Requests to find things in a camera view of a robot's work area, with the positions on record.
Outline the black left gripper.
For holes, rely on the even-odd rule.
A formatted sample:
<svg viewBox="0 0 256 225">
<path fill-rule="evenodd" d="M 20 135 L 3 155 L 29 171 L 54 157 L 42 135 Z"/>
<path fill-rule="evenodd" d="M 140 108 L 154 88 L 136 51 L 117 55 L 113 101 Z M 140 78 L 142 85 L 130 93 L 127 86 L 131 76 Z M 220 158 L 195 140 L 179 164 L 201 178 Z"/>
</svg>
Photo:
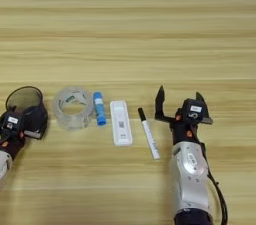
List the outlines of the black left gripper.
<svg viewBox="0 0 256 225">
<path fill-rule="evenodd" d="M 15 113 L 17 106 L 7 106 L 0 117 L 0 152 L 12 160 L 24 147 L 26 139 L 41 140 L 48 124 L 48 112 L 43 104 L 33 108 L 32 113 Z"/>
</svg>

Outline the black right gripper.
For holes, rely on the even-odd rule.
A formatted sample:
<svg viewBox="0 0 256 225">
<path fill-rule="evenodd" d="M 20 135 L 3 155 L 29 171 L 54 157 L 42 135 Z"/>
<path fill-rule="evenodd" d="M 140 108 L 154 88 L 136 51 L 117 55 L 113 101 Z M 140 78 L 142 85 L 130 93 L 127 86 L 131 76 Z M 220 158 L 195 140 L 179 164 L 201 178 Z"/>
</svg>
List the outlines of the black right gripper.
<svg viewBox="0 0 256 225">
<path fill-rule="evenodd" d="M 168 117 L 164 114 L 163 106 L 165 101 L 164 87 L 160 86 L 155 98 L 155 119 L 158 121 L 170 123 L 170 129 L 172 131 L 173 144 L 181 142 L 192 142 L 199 144 L 200 140 L 197 136 L 197 130 L 199 124 L 213 123 L 213 119 L 210 118 L 207 103 L 204 97 L 197 92 L 195 111 L 200 114 L 202 119 L 199 120 L 186 120 L 182 115 L 176 114 L 175 118 Z"/>
</svg>

